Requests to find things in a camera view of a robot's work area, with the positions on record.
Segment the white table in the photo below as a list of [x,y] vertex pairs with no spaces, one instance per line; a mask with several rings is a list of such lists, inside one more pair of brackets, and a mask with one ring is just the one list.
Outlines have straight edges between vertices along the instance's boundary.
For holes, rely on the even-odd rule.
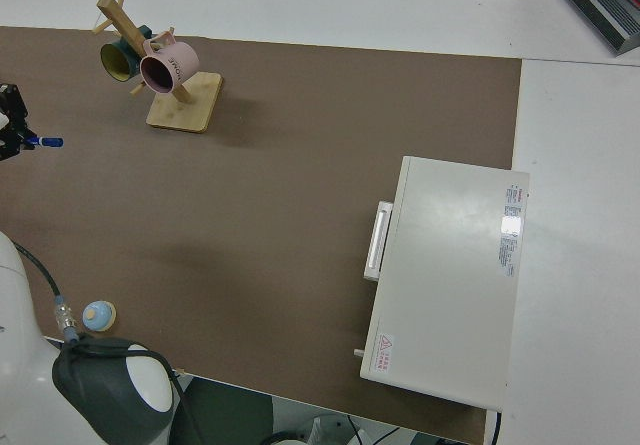
[[[96,1],[3,0],[0,24],[88,29]],[[565,0],[126,0],[125,8],[136,22],[183,35],[527,59],[513,168],[530,172],[532,193],[500,443],[637,440],[640,49],[614,57]]]

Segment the pink mug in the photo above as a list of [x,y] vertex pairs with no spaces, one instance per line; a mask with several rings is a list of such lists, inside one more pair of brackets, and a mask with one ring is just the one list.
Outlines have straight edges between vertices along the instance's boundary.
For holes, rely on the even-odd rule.
[[[154,50],[152,42],[164,46]],[[184,42],[176,42],[169,31],[145,40],[142,47],[146,56],[140,61],[140,73],[149,88],[158,93],[172,92],[195,75],[200,66],[195,50]]]

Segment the warning label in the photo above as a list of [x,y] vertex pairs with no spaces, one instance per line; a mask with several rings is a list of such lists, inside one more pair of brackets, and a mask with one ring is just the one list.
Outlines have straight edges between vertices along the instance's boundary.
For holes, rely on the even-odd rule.
[[518,241],[522,234],[522,209],[526,192],[519,185],[511,185],[505,193],[498,261],[502,273],[513,277],[518,260]]
[[393,352],[393,335],[378,333],[374,354],[374,370],[378,373],[388,373],[391,366],[391,354]]

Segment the cup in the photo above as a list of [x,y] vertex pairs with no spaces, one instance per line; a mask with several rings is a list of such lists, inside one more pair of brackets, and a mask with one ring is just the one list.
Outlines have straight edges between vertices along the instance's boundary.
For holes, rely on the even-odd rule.
[[[162,48],[154,50],[153,43]],[[195,50],[176,42],[169,31],[145,40],[142,46],[147,55],[140,62],[140,73],[149,88],[158,93],[172,92],[195,75],[200,66]]]
[[[151,30],[146,25],[138,30],[145,38],[151,38]],[[103,45],[100,59],[107,73],[119,82],[126,82],[140,73],[140,57],[124,38]]]

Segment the white appliance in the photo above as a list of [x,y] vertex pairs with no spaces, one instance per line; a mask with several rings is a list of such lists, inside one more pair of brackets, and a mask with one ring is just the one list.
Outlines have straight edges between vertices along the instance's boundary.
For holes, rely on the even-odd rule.
[[375,280],[381,260],[363,378],[502,411],[528,187],[526,173],[403,159],[365,267]]

